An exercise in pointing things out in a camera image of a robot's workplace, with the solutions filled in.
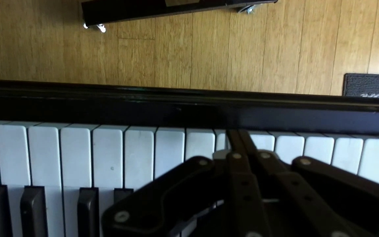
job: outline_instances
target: piano keyboard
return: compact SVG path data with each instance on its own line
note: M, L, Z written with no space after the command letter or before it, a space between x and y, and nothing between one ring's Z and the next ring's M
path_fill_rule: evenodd
M309 156L379 183L379 137L250 135L258 149L274 150L287 164ZM0 121L0 186L7 186L9 203L4 215L15 237L24 236L23 227L40 227L33 219L23 223L23 202L25 186L44 187L48 236L76 237L80 189L99 189L103 214L115 189L138 190L194 156L211 158L223 149L225 131Z

